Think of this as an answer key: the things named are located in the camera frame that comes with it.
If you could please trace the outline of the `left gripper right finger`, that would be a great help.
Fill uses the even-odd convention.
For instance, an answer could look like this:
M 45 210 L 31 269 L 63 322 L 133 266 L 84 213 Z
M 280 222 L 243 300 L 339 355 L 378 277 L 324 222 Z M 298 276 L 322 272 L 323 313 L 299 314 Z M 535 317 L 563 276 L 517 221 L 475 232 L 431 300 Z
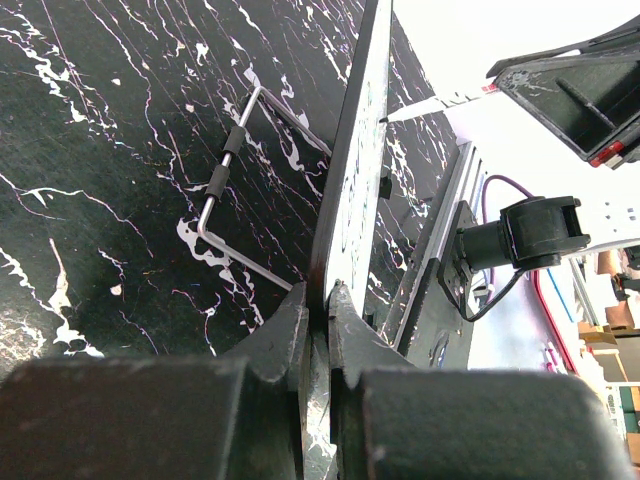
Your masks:
M 350 390 L 364 370 L 413 367 L 358 315 L 348 286 L 339 280 L 328 299 L 328 346 L 332 378 Z

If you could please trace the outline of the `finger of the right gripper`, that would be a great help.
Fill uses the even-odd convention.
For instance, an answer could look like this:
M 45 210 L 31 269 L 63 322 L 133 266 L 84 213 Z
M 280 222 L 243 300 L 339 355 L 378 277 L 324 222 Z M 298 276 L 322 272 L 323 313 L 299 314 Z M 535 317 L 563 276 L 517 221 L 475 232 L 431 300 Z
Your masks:
M 486 76 L 582 161 L 639 161 L 639 18 L 582 42 L 497 61 Z

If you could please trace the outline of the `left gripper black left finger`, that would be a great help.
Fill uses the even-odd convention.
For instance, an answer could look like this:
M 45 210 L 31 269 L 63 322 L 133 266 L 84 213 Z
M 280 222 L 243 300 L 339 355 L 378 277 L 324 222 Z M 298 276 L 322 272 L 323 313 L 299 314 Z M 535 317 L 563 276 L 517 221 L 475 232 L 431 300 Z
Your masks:
M 246 358 L 266 381 L 284 381 L 292 392 L 305 393 L 310 373 L 309 310 L 305 282 L 297 283 L 276 312 L 253 333 L 224 353 L 224 359 Z

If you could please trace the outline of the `white rectangular whiteboard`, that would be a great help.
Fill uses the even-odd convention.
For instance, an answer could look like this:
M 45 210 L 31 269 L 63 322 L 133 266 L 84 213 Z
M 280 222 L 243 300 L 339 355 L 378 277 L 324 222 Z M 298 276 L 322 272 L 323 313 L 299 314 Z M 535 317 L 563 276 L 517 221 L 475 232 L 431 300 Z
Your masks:
M 331 154 L 310 257 L 307 305 L 321 322 L 339 282 L 361 314 L 369 278 L 387 125 L 391 1 L 368 1 Z

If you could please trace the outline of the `white marker pen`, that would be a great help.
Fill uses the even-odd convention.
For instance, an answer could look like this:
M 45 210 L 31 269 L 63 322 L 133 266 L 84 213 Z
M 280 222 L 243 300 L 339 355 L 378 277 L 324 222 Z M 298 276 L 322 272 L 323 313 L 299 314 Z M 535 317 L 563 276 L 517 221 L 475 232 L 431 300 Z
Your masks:
M 482 86 L 471 93 L 453 92 L 448 97 L 433 95 L 410 105 L 406 105 L 392 113 L 388 113 L 379 123 L 393 123 L 411 120 L 417 117 L 443 112 L 460 105 L 470 103 L 497 93 L 499 88 L 495 84 Z

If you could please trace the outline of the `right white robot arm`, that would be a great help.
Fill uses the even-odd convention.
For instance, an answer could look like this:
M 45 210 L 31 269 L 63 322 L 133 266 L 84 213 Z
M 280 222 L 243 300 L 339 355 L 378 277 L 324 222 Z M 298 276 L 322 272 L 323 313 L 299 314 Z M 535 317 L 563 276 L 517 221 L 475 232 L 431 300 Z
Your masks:
M 638 161 L 637 18 L 590 40 L 500 60 L 487 76 L 592 167 Z M 578 206 L 573 197 L 535 197 L 503 209 L 514 266 L 531 269 L 586 247 Z

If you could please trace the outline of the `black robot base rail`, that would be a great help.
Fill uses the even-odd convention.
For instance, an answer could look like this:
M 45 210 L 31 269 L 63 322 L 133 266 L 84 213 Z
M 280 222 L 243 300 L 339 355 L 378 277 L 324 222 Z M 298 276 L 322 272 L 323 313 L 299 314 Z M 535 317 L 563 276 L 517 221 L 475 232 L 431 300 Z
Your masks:
M 409 258 L 379 336 L 397 353 L 422 369 L 464 370 L 473 327 L 464 322 L 439 284 L 437 271 L 446 241 L 454 232 L 461 201 L 479 197 L 482 159 L 472 143 L 457 148 L 441 186 L 430 203 L 417 245 Z

